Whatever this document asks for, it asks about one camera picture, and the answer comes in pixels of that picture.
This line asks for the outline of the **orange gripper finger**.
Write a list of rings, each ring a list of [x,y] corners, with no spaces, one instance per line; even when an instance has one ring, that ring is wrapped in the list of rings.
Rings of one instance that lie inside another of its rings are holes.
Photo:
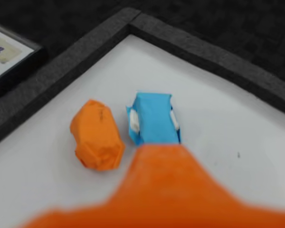
[[[144,145],[104,204],[49,212],[29,228],[285,228],[285,212],[249,206],[181,145]]]

